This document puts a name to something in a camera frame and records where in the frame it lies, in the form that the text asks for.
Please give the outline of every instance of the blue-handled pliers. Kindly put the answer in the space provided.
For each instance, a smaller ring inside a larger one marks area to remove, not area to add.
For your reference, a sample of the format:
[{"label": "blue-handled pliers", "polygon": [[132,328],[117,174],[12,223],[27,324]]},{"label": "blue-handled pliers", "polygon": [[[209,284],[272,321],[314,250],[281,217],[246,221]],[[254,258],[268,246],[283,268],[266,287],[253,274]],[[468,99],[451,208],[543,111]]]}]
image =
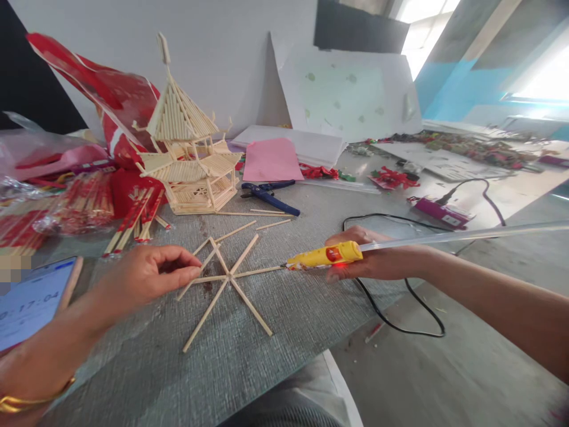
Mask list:
[{"label": "blue-handled pliers", "polygon": [[298,209],[295,209],[292,206],[289,206],[286,203],[283,203],[280,200],[273,197],[274,193],[272,191],[275,189],[291,186],[294,183],[296,183],[295,180],[282,181],[282,182],[277,182],[274,184],[261,184],[261,185],[255,185],[255,184],[251,184],[251,183],[243,183],[243,184],[241,184],[241,188],[242,189],[248,189],[251,191],[251,193],[241,195],[241,197],[246,198],[246,197],[255,196],[255,197],[258,197],[259,199],[269,203],[270,205],[273,205],[275,208],[280,209],[283,212],[286,212],[287,214],[299,216],[301,214],[301,212]]}]

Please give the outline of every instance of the cable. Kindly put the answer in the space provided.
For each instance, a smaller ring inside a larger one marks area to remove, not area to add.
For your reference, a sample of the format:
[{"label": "cable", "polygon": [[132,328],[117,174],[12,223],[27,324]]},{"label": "cable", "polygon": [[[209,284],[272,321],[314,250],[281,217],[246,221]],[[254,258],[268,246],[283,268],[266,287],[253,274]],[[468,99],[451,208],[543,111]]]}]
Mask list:
[{"label": "cable", "polygon": [[[437,200],[436,203],[438,203],[440,206],[445,206],[448,203],[448,201],[450,200],[450,198],[452,197],[452,195],[455,193],[456,189],[458,187],[460,187],[461,185],[463,185],[467,182],[470,182],[470,181],[483,181],[486,183],[486,188],[482,192],[482,197],[484,199],[486,199],[486,201],[488,202],[488,204],[490,206],[492,206],[492,209],[494,209],[494,211],[496,212],[496,215],[498,216],[500,223],[502,224],[503,227],[505,227],[506,221],[504,220],[504,216],[502,215],[502,213],[498,209],[498,206],[496,206],[496,204],[492,201],[492,199],[490,199],[490,197],[487,194],[488,189],[490,188],[490,182],[488,182],[488,180],[486,180],[484,178],[472,178],[472,179],[469,179],[469,180],[466,180],[466,181],[459,183],[451,191],[449,191],[443,197],[441,197],[439,200]],[[449,230],[447,228],[437,227],[435,225],[424,224],[422,222],[415,221],[414,219],[404,218],[403,216],[390,215],[388,213],[370,213],[368,215],[350,216],[350,217],[346,218],[344,220],[344,222],[342,223],[342,231],[346,231],[346,222],[351,221],[352,219],[369,218],[370,216],[384,216],[387,218],[402,219],[403,221],[413,222],[414,224],[422,225],[424,227],[431,228],[433,230],[442,230],[442,231],[449,231],[449,232],[454,231],[454,230]],[[394,325],[383,315],[383,313],[379,309],[378,305],[373,300],[372,294],[369,292],[366,285],[363,284],[361,279],[355,278],[355,280],[363,289],[363,292],[366,294],[367,298],[369,299],[370,304],[372,305],[372,308],[375,310],[377,315],[381,318],[381,320],[383,320],[387,325],[391,326],[393,329],[398,330],[399,332],[406,333],[406,334],[424,335],[424,336],[430,336],[430,337],[435,337],[435,338],[442,338],[446,335],[445,325],[443,324],[443,322],[441,321],[439,316],[437,316],[436,313],[433,310],[431,310],[431,308],[421,298],[419,298],[419,296],[415,293],[415,291],[413,290],[413,288],[409,284],[409,280],[407,280],[407,278],[403,279],[403,280],[405,280],[405,286],[407,286],[407,289],[409,289],[409,292],[419,302],[419,304],[421,304],[425,308],[425,310],[427,310],[429,312],[429,314],[431,316],[433,316],[435,321],[439,324],[439,327],[440,327],[440,333],[439,334],[434,334],[434,333],[430,333],[430,332],[422,332],[422,331],[411,331],[411,330],[403,329],[403,328],[400,328],[399,326]]]},{"label": "cable", "polygon": [[448,201],[450,200],[450,198],[452,197],[452,195],[455,193],[456,189],[458,187],[460,187],[461,185],[467,183],[467,182],[471,182],[471,181],[483,181],[486,183],[486,188],[484,189],[484,191],[482,192],[482,197],[484,199],[486,199],[486,201],[488,202],[488,204],[490,206],[492,206],[492,209],[494,209],[494,211],[496,212],[496,215],[498,215],[498,218],[500,219],[500,223],[502,224],[502,227],[506,226],[506,221],[504,220],[504,217],[502,216],[502,213],[500,212],[500,210],[498,209],[498,206],[496,206],[496,204],[492,201],[492,199],[490,199],[490,197],[488,196],[487,192],[488,189],[490,188],[490,183],[488,182],[488,180],[484,179],[484,178],[472,178],[466,181],[461,182],[460,184],[458,184],[456,187],[454,187],[451,191],[449,191],[448,193],[446,193],[443,197],[441,197],[439,200],[436,201],[436,203],[440,206],[445,206]]},{"label": "cable", "polygon": [[[385,216],[387,218],[402,219],[404,221],[413,222],[415,224],[422,225],[424,227],[432,228],[435,230],[452,231],[452,230],[448,230],[446,228],[437,227],[435,225],[424,224],[422,222],[415,221],[414,219],[404,218],[403,216],[390,215],[388,213],[370,213],[368,215],[350,216],[350,217],[346,218],[344,220],[344,222],[342,223],[342,231],[346,231],[346,222],[351,221],[352,219],[369,218],[370,216]],[[441,321],[439,316],[437,316],[436,313],[433,310],[431,310],[431,308],[421,298],[419,298],[419,296],[415,293],[415,291],[413,290],[413,288],[409,284],[409,281],[407,280],[407,278],[403,279],[403,280],[405,280],[405,286],[407,286],[407,289],[409,289],[409,292],[419,302],[419,304],[421,304],[425,308],[425,310],[427,310],[429,312],[429,314],[431,316],[433,316],[435,321],[439,324],[439,327],[440,327],[440,333],[439,334],[430,333],[430,332],[422,332],[422,331],[411,331],[411,330],[403,329],[403,328],[400,328],[399,326],[394,325],[383,315],[383,313],[379,309],[378,305],[373,300],[372,294],[369,292],[366,285],[363,284],[363,282],[360,280],[360,278],[355,278],[355,280],[362,287],[363,292],[366,294],[366,296],[367,296],[370,304],[372,305],[372,308],[374,309],[375,313],[377,313],[377,315],[381,318],[381,320],[383,320],[387,325],[391,326],[393,329],[398,330],[399,332],[406,333],[406,334],[424,335],[424,336],[430,336],[430,337],[435,337],[435,338],[442,338],[443,336],[446,335],[445,325],[443,324],[443,322]]]}]

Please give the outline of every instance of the gray table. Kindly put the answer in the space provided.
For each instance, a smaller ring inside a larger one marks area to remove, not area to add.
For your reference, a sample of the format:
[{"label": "gray table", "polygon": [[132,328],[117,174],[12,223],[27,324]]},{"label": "gray table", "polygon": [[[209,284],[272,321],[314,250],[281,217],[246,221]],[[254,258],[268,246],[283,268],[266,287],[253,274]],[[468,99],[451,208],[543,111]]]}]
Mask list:
[{"label": "gray table", "polygon": [[[338,162],[352,173],[365,173],[394,160],[344,153]],[[563,182],[567,173],[521,174],[493,183],[490,195],[504,216]],[[357,193],[324,187],[295,185],[278,190],[277,197],[301,210],[293,222],[259,231],[260,238],[239,271],[275,266],[300,251],[321,245],[341,229],[344,218],[372,212],[428,221],[410,210],[411,195],[442,195],[452,186],[427,173],[421,187],[387,195]],[[495,214],[478,189],[460,195],[478,212],[472,228],[496,225]],[[255,199],[234,197],[227,212],[267,208]],[[252,220],[250,216],[175,216],[168,207],[163,216],[175,225],[170,232],[154,232],[154,244],[179,244],[196,248],[207,236],[220,237]],[[256,218],[258,225],[278,220]],[[371,218],[362,225],[395,238],[430,231],[420,227]],[[97,260],[113,231],[83,239],[53,240],[44,249],[51,259],[71,254],[87,256],[86,268],[75,298],[104,274],[114,260]],[[233,265],[255,234],[254,227],[223,241],[221,251]],[[464,244],[440,246],[458,250]],[[203,260],[209,250],[200,253]],[[205,275],[222,274],[212,262]],[[227,287],[187,354],[181,348],[211,302],[220,282],[204,283],[188,291],[181,302],[166,295],[112,328],[96,345],[77,372],[77,383],[45,416],[43,425],[89,426],[214,426],[260,396],[317,354],[347,336],[375,315],[352,281],[327,285],[323,271],[284,270],[238,279],[274,335],[268,337],[240,297]],[[406,293],[403,282],[367,281],[378,306],[386,308]],[[425,325],[434,332],[436,324]]]}]

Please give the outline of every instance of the star-shaped stick frame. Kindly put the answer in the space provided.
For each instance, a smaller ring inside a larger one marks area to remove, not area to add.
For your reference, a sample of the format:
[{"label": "star-shaped stick frame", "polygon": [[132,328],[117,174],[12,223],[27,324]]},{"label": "star-shaped stick frame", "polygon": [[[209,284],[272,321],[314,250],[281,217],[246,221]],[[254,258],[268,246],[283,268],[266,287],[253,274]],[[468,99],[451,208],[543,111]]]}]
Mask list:
[{"label": "star-shaped stick frame", "polygon": [[241,228],[238,228],[237,230],[232,231],[229,234],[226,234],[222,237],[220,237],[217,240],[214,240],[212,237],[209,237],[204,243],[202,243],[198,249],[196,249],[196,251],[194,252],[194,255],[196,255],[208,242],[210,242],[213,246],[213,250],[210,252],[210,254],[206,257],[206,259],[204,260],[202,267],[200,269],[200,273],[203,271],[203,269],[207,266],[207,264],[213,259],[214,255],[217,255],[219,262],[221,264],[221,266],[223,267],[223,271],[225,271],[225,275],[223,276],[211,276],[208,278],[198,278],[198,279],[194,279],[192,280],[190,283],[188,283],[188,285],[179,293],[178,297],[176,298],[178,301],[180,301],[182,299],[182,297],[184,296],[184,294],[187,292],[188,289],[190,289],[190,287],[194,284],[194,283],[203,283],[203,282],[210,282],[210,281],[214,281],[214,280],[223,280],[221,286],[219,287],[219,290],[217,291],[217,293],[215,294],[215,296],[213,297],[212,302],[209,304],[206,312],[203,314],[201,320],[199,321],[199,323],[197,324],[196,328],[194,329],[194,331],[192,332],[189,340],[186,342],[186,345],[184,345],[184,347],[182,348],[182,351],[184,353],[186,353],[188,351],[188,349],[190,348],[190,345],[192,343],[192,341],[196,338],[198,332],[200,331],[200,329],[202,328],[203,324],[205,323],[207,317],[209,316],[209,314],[211,313],[211,311],[213,310],[213,307],[215,306],[215,304],[217,303],[219,297],[221,296],[221,293],[223,292],[223,290],[225,289],[225,286],[227,286],[228,282],[231,282],[231,284],[233,285],[233,287],[235,288],[235,290],[237,291],[237,293],[239,294],[239,296],[243,299],[243,301],[245,302],[245,305],[247,305],[247,307],[249,308],[249,310],[251,310],[251,312],[253,313],[253,316],[255,316],[255,318],[257,319],[257,321],[260,323],[260,325],[263,327],[263,329],[265,330],[265,332],[269,335],[272,336],[273,332],[271,331],[271,329],[269,328],[269,326],[267,325],[267,323],[263,320],[263,318],[261,317],[261,315],[259,314],[259,312],[257,311],[257,309],[253,306],[253,304],[251,303],[251,301],[249,301],[249,299],[247,298],[247,296],[245,295],[245,293],[243,292],[243,290],[239,287],[239,285],[237,284],[237,282],[235,281],[235,278],[238,277],[244,277],[244,276],[250,276],[250,275],[254,275],[254,274],[259,274],[259,273],[266,273],[269,271],[274,271],[274,270],[280,270],[283,269],[282,267],[270,267],[270,268],[266,268],[266,269],[260,269],[260,270],[253,270],[253,271],[249,271],[249,272],[245,272],[245,273],[240,273],[240,274],[235,274],[237,268],[239,268],[239,266],[241,265],[241,263],[243,262],[243,260],[245,259],[245,257],[247,256],[247,254],[249,253],[249,251],[251,250],[251,248],[253,247],[253,245],[255,244],[255,242],[257,241],[257,239],[259,238],[259,235],[256,234],[255,237],[253,237],[253,239],[249,242],[249,245],[247,245],[247,247],[245,248],[245,250],[243,251],[243,253],[241,254],[241,256],[239,256],[239,259],[237,260],[237,262],[233,265],[232,269],[229,270],[227,268],[227,264],[225,264],[225,260],[223,259],[223,256],[221,255],[221,252],[219,251],[219,247],[220,244],[218,244],[219,241],[223,240],[226,237],[229,237],[230,235],[232,235],[233,233],[243,230],[243,228],[248,227],[249,225],[255,223],[255,221],[250,222],[249,224],[244,225]]}]

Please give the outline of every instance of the hand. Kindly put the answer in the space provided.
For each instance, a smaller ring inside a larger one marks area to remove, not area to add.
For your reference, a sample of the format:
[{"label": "hand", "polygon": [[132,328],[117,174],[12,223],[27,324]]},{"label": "hand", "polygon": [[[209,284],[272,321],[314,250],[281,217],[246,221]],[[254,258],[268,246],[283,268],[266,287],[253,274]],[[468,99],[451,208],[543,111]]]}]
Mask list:
[{"label": "hand", "polygon": [[[325,245],[335,245],[343,241],[353,240],[358,244],[381,242],[391,238],[355,225],[344,232],[330,237]],[[367,277],[380,280],[399,280],[406,277],[421,277],[428,265],[428,255],[437,253],[428,246],[401,246],[396,248],[377,249],[363,253],[363,260],[333,266],[326,275],[328,283],[356,277]]]},{"label": "hand", "polygon": [[102,310],[120,318],[186,286],[199,276],[201,265],[181,246],[137,246],[102,278],[93,292]]}]

